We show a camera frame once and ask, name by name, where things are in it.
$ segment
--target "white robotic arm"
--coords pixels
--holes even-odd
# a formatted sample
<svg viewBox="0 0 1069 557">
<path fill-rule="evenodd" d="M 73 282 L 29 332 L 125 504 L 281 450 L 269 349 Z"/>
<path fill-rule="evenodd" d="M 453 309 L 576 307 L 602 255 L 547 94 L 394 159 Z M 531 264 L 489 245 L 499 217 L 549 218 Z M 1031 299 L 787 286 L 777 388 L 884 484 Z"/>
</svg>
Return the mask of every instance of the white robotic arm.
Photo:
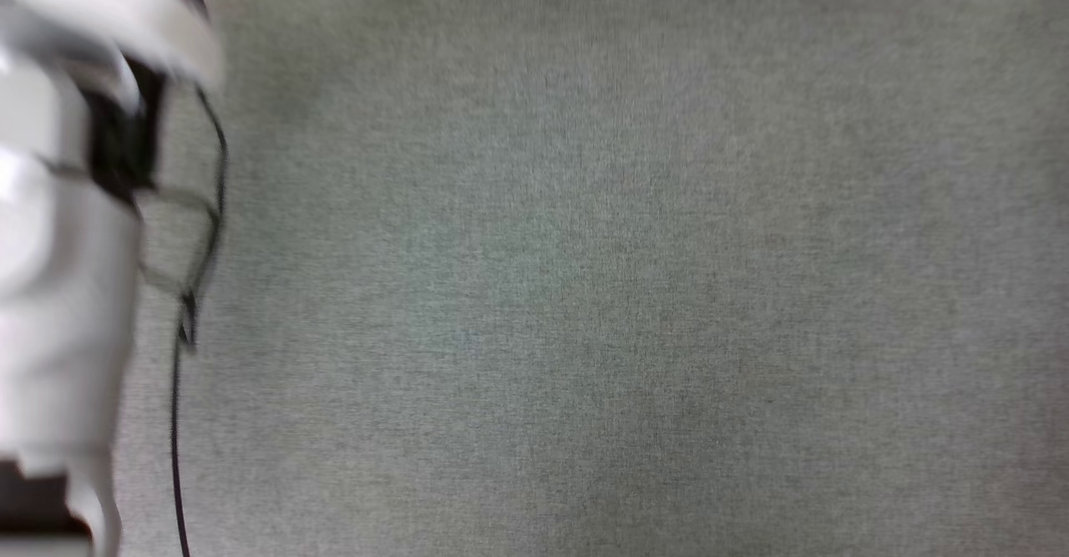
<svg viewBox="0 0 1069 557">
<path fill-rule="evenodd" d="M 111 557 L 111 442 L 168 78 L 217 89 L 196 0 L 0 4 L 0 557 Z"/>
</svg>

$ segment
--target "gray fabric surface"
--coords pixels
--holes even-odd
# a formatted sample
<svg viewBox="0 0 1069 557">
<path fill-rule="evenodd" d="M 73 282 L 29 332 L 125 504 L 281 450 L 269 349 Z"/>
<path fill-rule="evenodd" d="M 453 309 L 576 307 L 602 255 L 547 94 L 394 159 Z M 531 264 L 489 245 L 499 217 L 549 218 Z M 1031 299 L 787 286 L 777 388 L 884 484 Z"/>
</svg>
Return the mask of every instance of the gray fabric surface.
<svg viewBox="0 0 1069 557">
<path fill-rule="evenodd" d="M 195 555 L 1069 555 L 1069 0 L 208 1 Z M 179 554 L 174 312 L 126 557 Z"/>
</svg>

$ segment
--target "thin black wire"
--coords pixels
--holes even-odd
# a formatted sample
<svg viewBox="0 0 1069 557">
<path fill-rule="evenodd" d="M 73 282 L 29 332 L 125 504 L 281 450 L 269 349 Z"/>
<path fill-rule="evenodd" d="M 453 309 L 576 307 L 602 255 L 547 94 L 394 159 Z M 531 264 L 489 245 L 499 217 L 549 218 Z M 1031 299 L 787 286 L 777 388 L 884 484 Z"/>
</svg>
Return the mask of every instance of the thin black wire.
<svg viewBox="0 0 1069 557">
<path fill-rule="evenodd" d="M 197 91 L 197 99 L 204 108 L 219 143 L 219 156 L 215 173 L 215 203 L 206 205 L 205 212 L 210 218 L 207 234 L 203 242 L 201 258 L 193 265 L 180 294 L 182 307 L 174 331 L 174 345 L 171 353 L 171 479 L 174 488 L 174 519 L 179 528 L 179 542 L 182 545 L 182 557 L 189 556 L 189 538 L 186 533 L 186 515 L 182 504 L 182 476 L 179 467 L 179 406 L 182 399 L 182 353 L 183 350 L 196 352 L 197 324 L 199 319 L 199 303 L 202 292 L 213 267 L 222 236 L 223 216 L 227 211 L 227 173 L 230 169 L 230 149 L 222 123 L 215 109 L 212 108 L 203 90 Z"/>
</svg>

